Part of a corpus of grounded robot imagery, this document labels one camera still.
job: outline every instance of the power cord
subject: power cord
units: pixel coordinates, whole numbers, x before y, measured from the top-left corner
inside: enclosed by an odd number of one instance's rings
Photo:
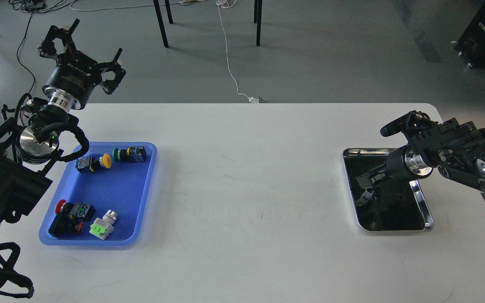
[[[229,5],[228,0],[217,0],[216,5],[219,8],[232,8],[236,3],[237,3],[237,0],[235,0],[231,5]]]
[[[137,5],[137,6],[123,6],[123,7],[120,7],[120,8],[97,8],[97,9],[94,9],[94,10],[80,10],[78,8],[72,7],[74,2],[77,2],[77,1],[78,0],[73,0],[71,2],[71,4],[70,4],[71,9],[75,10],[75,11],[84,11],[84,12],[87,12],[87,11],[105,11],[105,10],[122,10],[122,9],[125,9],[125,8],[146,8],[148,6],[154,6],[154,4],[145,4],[145,5]],[[207,0],[181,0],[179,2],[170,3],[170,5],[175,5],[175,4],[189,5],[192,2],[205,2],[205,1],[207,1]]]
[[[25,37],[27,37],[27,31],[29,30],[29,24],[31,23],[31,19],[33,18],[33,15],[34,15],[34,13],[31,13],[31,15],[29,16],[29,21],[27,21],[27,26],[25,27],[24,38],[21,40],[20,45],[18,46],[18,48],[16,50],[16,59],[18,60],[18,63],[20,63],[20,65],[22,65],[22,67],[24,67],[25,69],[27,69],[27,71],[29,71],[29,73],[33,77],[33,83],[31,84],[31,88],[29,88],[29,92],[27,92],[27,93],[31,93],[31,91],[33,90],[33,86],[35,85],[35,82],[37,81],[37,79],[35,78],[35,75],[32,73],[32,71],[30,71],[29,68],[27,68],[25,65],[23,65],[21,63],[20,57],[19,57],[19,52],[20,52],[21,46],[25,42]]]
[[[256,98],[249,97],[247,94],[244,94],[244,93],[240,92],[240,90],[239,90],[239,83],[237,82],[237,80],[233,76],[233,73],[231,73],[231,69],[229,68],[229,56],[227,54],[227,35],[226,35],[226,29],[224,28],[224,23],[222,22],[222,14],[220,13],[220,8],[232,8],[235,5],[236,2],[237,2],[237,0],[235,0],[235,2],[233,2],[232,5],[229,5],[229,3],[227,2],[227,0],[218,0],[216,2],[216,5],[218,6],[218,16],[220,16],[220,25],[222,26],[222,31],[224,32],[224,40],[226,42],[227,71],[229,71],[229,74],[231,75],[231,78],[235,82],[235,86],[237,87],[237,94],[238,95],[246,96],[248,98],[248,102],[250,102],[250,103],[257,103],[257,99]]]

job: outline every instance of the black cable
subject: black cable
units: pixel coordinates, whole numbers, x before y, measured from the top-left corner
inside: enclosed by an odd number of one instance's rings
[[[69,5],[72,4],[70,2],[69,4],[65,4],[64,6],[61,6],[62,3],[65,2],[65,0],[60,0],[56,5],[50,7],[50,8],[35,8],[35,4],[27,5],[28,0],[8,0],[8,3],[12,5],[12,9],[16,11],[21,11],[21,12],[27,12],[27,13],[49,13],[49,12],[54,12],[56,10],[60,10],[61,8],[65,8]]]
[[[27,26],[25,27],[24,38],[21,40],[20,45],[18,46],[18,49],[16,50],[16,59],[18,60],[18,63],[20,63],[20,65],[22,65],[22,67],[27,69],[27,71],[29,71],[31,76],[33,76],[33,84],[31,84],[31,88],[29,88],[29,92],[27,92],[28,94],[31,93],[31,91],[33,90],[33,86],[35,85],[35,82],[37,81],[37,79],[35,78],[35,75],[29,70],[29,68],[27,68],[25,65],[23,65],[21,63],[20,57],[19,57],[19,52],[20,52],[21,46],[23,45],[23,43],[25,41],[25,37],[27,37],[27,31],[29,30],[29,24],[31,23],[31,19],[33,18],[33,15],[34,15],[34,13],[31,13],[31,15],[29,16],[29,21],[27,21]]]
[[[0,295],[6,295],[8,297],[13,298],[31,298],[33,293],[35,292],[33,288],[33,282],[31,279],[18,274],[14,270],[14,265],[18,260],[20,255],[20,246],[16,243],[2,243],[0,244],[0,251],[1,250],[10,250],[11,254],[7,260],[5,260],[0,254],[0,289],[6,284],[6,282],[11,282],[16,284],[19,287],[23,287],[27,289],[26,293],[8,293],[4,291],[0,291]]]

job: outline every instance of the white cable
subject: white cable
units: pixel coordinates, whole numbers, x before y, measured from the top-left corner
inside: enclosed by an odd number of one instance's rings
[[[227,55],[227,35],[226,35],[226,30],[224,29],[224,24],[222,23],[222,15],[220,14],[220,8],[221,6],[218,5],[218,15],[220,16],[220,25],[222,26],[222,30],[224,31],[224,40],[226,41],[226,61],[227,61],[227,70],[229,71],[229,74],[231,75],[231,78],[233,79],[233,81],[235,81],[235,85],[237,86],[237,94],[238,95],[245,95],[248,100],[250,100],[250,97],[247,95],[247,94],[243,94],[241,92],[239,92],[239,84],[237,83],[237,80],[235,80],[235,77],[233,76],[233,73],[231,73],[231,69],[229,69],[229,57]]]
[[[232,8],[235,3],[237,3],[237,0],[235,0],[233,2],[233,4],[229,5],[229,2],[227,2],[227,0],[217,0],[216,1],[216,5],[219,7],[219,8]]]
[[[207,0],[181,0],[179,1],[180,5],[189,5],[192,2],[205,2]]]
[[[146,4],[146,5],[137,5],[137,6],[124,6],[124,7],[121,7],[121,8],[98,8],[98,9],[95,9],[95,10],[80,10],[78,8],[72,7],[72,5],[77,1],[78,0],[72,0],[72,3],[70,5],[72,10],[75,10],[75,11],[105,11],[105,10],[122,10],[124,8],[146,8],[148,6],[154,6],[154,4]],[[179,2],[170,3],[170,5],[175,5],[175,4],[189,5],[192,2],[205,2],[205,1],[207,1],[207,0],[181,0]]]

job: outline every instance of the gray floor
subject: gray floor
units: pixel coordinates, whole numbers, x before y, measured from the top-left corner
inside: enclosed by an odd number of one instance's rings
[[[172,5],[173,25],[162,8],[170,48],[162,45],[153,7],[100,12],[67,7],[34,15],[20,57],[38,80],[32,94],[43,96],[42,85],[54,68],[35,48],[50,25],[71,25],[78,18],[73,34],[77,48],[107,61],[121,47],[127,70],[113,95],[98,88],[89,102],[247,102],[237,96],[227,71],[214,2]],[[241,92],[249,96],[269,103],[427,102],[443,119],[473,120],[484,127],[485,69],[468,69],[451,43],[482,2],[265,0],[259,48],[252,0],[238,0],[221,13],[231,69]],[[81,0],[75,7],[150,3]],[[0,106],[15,105],[31,86],[31,76],[16,60],[28,18],[0,0]],[[346,127],[356,127],[356,121]]]

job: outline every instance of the electrical component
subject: electrical component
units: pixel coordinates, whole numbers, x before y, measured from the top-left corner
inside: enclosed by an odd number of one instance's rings
[[[116,220],[117,213],[110,209],[106,212],[102,219],[95,219],[93,224],[91,224],[89,233],[97,237],[98,239],[106,240],[106,237],[108,237],[114,231],[113,224]]]
[[[147,153],[143,146],[129,146],[127,149],[113,149],[113,160],[116,162],[133,162],[143,163],[146,160]]]
[[[48,233],[55,238],[61,234],[69,232],[70,234],[80,234],[83,230],[83,221],[91,221],[95,213],[93,205],[83,203],[69,203],[66,200],[60,200],[55,208],[56,217],[48,229]]]
[[[76,160],[76,169],[81,174],[94,173],[96,170],[109,169],[110,167],[112,167],[112,158],[108,154],[98,158],[85,156]]]

